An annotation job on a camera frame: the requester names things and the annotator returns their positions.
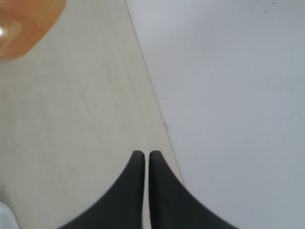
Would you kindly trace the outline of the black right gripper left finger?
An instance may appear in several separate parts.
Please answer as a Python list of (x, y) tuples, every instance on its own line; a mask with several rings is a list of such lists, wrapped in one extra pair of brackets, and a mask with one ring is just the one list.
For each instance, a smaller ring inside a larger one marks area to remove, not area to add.
[(145, 156), (134, 151), (108, 191), (62, 229), (141, 229)]

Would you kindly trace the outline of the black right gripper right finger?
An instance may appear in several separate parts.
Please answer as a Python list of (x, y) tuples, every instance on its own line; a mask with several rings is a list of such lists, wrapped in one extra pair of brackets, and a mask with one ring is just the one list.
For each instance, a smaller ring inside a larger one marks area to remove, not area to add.
[(234, 229), (202, 205), (178, 180), (160, 151), (149, 155), (149, 207), (153, 229)]

